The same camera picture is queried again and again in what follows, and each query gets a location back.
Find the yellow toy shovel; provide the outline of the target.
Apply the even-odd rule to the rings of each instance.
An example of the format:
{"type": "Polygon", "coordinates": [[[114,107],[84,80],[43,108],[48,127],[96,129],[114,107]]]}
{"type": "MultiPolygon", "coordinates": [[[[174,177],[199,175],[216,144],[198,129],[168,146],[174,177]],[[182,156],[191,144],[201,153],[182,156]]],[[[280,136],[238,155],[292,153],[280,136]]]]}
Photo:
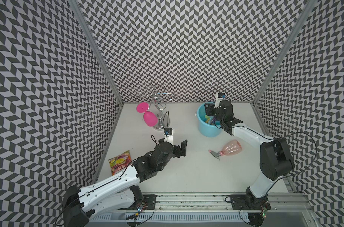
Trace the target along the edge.
{"type": "Polygon", "coordinates": [[[215,117],[205,115],[205,118],[206,118],[205,123],[207,123],[207,124],[209,124],[209,125],[214,125],[215,117]]]}

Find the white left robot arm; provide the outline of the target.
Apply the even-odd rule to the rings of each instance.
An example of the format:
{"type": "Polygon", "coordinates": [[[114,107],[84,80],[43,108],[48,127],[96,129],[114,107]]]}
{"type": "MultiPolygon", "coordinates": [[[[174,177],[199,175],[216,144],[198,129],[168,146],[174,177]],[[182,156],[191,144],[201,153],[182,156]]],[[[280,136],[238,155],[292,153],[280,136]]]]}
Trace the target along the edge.
{"type": "Polygon", "coordinates": [[[63,222],[55,224],[84,227],[97,215],[141,205],[144,196],[139,184],[164,170],[172,158],[186,156],[187,144],[187,140],[180,145],[159,140],[153,151],[133,160],[112,177],[82,188],[67,188],[62,201],[63,222]]]}

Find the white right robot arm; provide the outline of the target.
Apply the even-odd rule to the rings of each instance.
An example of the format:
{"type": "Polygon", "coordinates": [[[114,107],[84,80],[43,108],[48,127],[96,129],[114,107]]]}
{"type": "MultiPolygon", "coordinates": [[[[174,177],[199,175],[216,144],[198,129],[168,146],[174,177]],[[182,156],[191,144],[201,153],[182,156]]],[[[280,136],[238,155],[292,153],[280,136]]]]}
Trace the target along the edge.
{"type": "Polygon", "coordinates": [[[258,149],[261,172],[254,183],[246,189],[244,203],[248,208],[262,205],[267,201],[268,192],[275,183],[286,177],[295,167],[287,140],[273,138],[248,127],[234,117],[230,101],[205,103],[204,108],[206,115],[215,118],[215,122],[219,123],[219,129],[258,149]]]}

